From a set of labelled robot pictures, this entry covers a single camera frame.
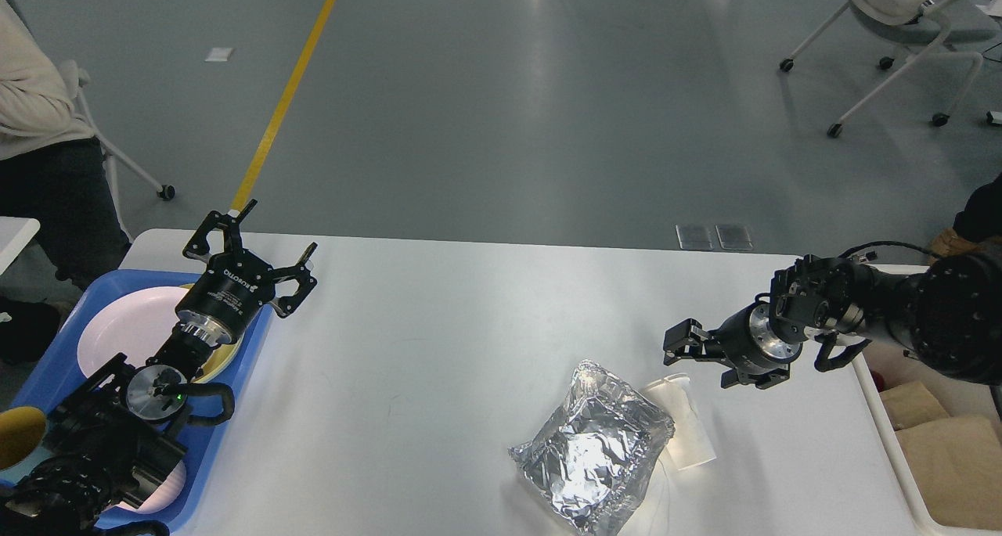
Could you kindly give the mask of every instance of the white sweater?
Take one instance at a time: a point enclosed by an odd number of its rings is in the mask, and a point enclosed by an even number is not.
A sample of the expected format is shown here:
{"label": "white sweater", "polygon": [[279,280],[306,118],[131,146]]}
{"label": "white sweater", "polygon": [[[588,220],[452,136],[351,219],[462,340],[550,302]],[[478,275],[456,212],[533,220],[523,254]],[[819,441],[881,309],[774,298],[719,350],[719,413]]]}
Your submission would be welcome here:
{"label": "white sweater", "polygon": [[59,71],[7,1],[0,0],[0,178],[2,160],[47,144],[86,139]]}

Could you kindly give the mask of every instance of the white table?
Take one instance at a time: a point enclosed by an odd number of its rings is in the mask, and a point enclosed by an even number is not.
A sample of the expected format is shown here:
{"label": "white table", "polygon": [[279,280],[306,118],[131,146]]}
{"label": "white table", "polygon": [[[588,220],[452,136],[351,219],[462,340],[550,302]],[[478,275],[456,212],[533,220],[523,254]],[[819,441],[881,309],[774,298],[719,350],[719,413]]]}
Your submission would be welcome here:
{"label": "white table", "polygon": [[[189,236],[147,231],[123,267],[200,273]],[[763,392],[661,366],[667,327],[716,327],[793,257],[244,234],[276,265],[311,240],[319,287],[269,330],[180,535],[569,534],[506,449],[585,358],[637,388],[692,377],[718,458],[669,473],[668,534],[917,533],[851,367],[809,350]]]}
{"label": "white table", "polygon": [[0,274],[17,258],[38,228],[36,219],[0,216]]}

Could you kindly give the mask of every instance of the cable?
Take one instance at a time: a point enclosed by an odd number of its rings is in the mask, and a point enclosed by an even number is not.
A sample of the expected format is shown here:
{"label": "cable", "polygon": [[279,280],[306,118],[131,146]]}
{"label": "cable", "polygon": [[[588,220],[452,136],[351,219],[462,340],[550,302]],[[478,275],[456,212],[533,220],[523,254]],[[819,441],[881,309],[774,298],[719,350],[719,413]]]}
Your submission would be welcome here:
{"label": "cable", "polygon": [[866,248],[870,248],[871,246],[901,246],[901,247],[905,247],[905,248],[911,248],[912,250],[922,251],[923,254],[925,254],[927,256],[932,256],[933,258],[942,258],[941,254],[937,254],[934,251],[929,250],[928,248],[923,248],[921,246],[916,246],[916,244],[912,244],[912,243],[909,243],[909,242],[900,242],[898,240],[874,240],[873,242],[868,242],[866,244],[859,244],[859,246],[854,246],[854,247],[850,248],[849,250],[843,251],[843,253],[839,254],[838,257],[839,258],[848,258],[848,257],[852,256],[852,254],[856,254],[857,251],[860,251],[860,250],[863,250],[863,249],[866,249]]}
{"label": "cable", "polygon": [[1002,41],[998,41],[998,43],[996,43],[995,45],[993,45],[993,46],[991,46],[991,47],[988,47],[988,48],[985,48],[985,50],[984,50],[984,51],[981,51],[981,56],[982,56],[982,57],[984,57],[984,58],[986,59],[986,61],[991,61],[991,62],[1002,62],[1002,61],[1000,61],[999,59],[992,59],[991,57],[989,57],[989,56],[988,56],[988,55],[986,54],[986,53],[987,53],[988,51],[991,51],[991,50],[992,50],[992,48],[995,48],[995,47],[998,47],[999,45],[1002,45]]}

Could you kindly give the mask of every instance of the chair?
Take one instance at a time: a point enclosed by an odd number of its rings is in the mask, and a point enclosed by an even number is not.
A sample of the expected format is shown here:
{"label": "chair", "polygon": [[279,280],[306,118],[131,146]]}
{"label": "chair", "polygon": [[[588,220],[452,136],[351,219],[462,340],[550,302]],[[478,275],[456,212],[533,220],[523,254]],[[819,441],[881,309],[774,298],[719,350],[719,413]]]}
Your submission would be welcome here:
{"label": "chair", "polygon": [[90,75],[87,71],[81,69],[76,61],[69,59],[69,61],[63,61],[59,66],[57,66],[59,75],[62,77],[63,82],[66,83],[66,90],[69,92],[70,100],[76,102],[79,105],[79,112],[77,114],[79,119],[82,119],[91,129],[94,130],[94,136],[101,143],[101,150],[104,153],[104,171],[108,178],[108,187],[111,189],[111,200],[114,201],[115,214],[118,215],[118,225],[121,226],[125,234],[128,235],[129,240],[132,240],[132,235],[125,228],[125,222],[122,222],[121,208],[118,206],[118,172],[117,172],[117,162],[120,160],[128,169],[132,169],[140,178],[146,180],[153,186],[153,190],[156,192],[157,197],[164,201],[170,201],[174,198],[175,190],[173,186],[163,185],[157,180],[150,176],[145,169],[139,166],[138,162],[129,158],[128,155],[121,151],[108,140],[107,137],[97,129],[97,123],[94,123],[93,115],[90,114],[90,107],[87,105],[87,99],[83,96],[83,87],[90,83]]}
{"label": "chair", "polygon": [[829,19],[807,37],[807,40],[791,52],[788,58],[780,63],[783,72],[794,68],[794,59],[801,54],[818,36],[828,29],[832,23],[842,16],[846,9],[852,9],[853,15],[863,27],[884,40],[895,44],[895,51],[890,57],[883,57],[878,62],[881,70],[891,69],[898,59],[905,59],[905,65],[899,68],[884,82],[874,87],[856,105],[849,108],[837,122],[828,128],[828,136],[838,137],[842,133],[845,122],[856,114],[867,102],[888,87],[899,76],[912,70],[914,66],[926,59],[959,59],[970,61],[971,65],[959,92],[946,111],[937,112],[932,116],[931,123],[935,127],[946,125],[957,105],[971,87],[974,76],[981,70],[984,58],[980,52],[960,52],[956,44],[979,43],[987,41],[998,34],[998,26],[975,8],[970,2],[962,0],[848,0]]}

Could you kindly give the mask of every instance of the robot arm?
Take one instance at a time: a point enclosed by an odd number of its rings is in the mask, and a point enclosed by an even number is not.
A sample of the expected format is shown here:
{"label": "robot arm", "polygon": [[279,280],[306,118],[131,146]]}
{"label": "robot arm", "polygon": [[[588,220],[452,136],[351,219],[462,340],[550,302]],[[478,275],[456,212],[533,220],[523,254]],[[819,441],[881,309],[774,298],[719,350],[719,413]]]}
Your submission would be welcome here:
{"label": "robot arm", "polygon": [[[665,332],[664,365],[717,362],[729,368],[720,387],[768,389],[790,378],[808,340],[822,345],[820,372],[848,365],[870,341],[881,341],[945,376],[1002,384],[1002,253],[952,256],[911,276],[808,255],[778,271],[769,294],[718,329],[705,332],[689,319]],[[851,346],[832,357],[845,341]]]}
{"label": "robot arm", "polygon": [[[221,383],[196,384],[215,348],[239,339],[266,305],[290,316],[316,287],[309,258],[274,269],[242,246],[240,212],[211,211],[183,249],[206,263],[205,273],[174,309],[177,325],[144,366],[119,354],[93,373],[50,414],[42,446],[51,454],[11,489],[0,487],[0,536],[166,536],[156,521],[100,530],[107,507],[125,501],[139,507],[184,457],[177,442],[186,426],[213,427],[233,414],[233,393]],[[223,233],[224,247],[209,256],[207,233]],[[291,296],[276,286],[296,281]],[[189,398],[218,397],[214,417],[192,415]]]}

